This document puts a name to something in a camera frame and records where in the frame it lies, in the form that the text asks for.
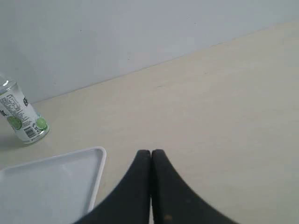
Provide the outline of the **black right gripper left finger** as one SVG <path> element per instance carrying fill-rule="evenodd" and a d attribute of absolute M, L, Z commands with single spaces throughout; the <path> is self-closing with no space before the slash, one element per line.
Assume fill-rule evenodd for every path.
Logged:
<path fill-rule="evenodd" d="M 114 190 L 80 224 L 148 224 L 151 154 L 139 150 Z"/>

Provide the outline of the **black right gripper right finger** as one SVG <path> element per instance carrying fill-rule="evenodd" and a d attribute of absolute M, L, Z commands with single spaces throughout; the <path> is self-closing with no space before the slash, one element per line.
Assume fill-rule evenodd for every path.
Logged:
<path fill-rule="evenodd" d="M 151 154 L 152 210 L 155 224 L 235 224 L 200 198 L 177 173 L 166 153 Z"/>

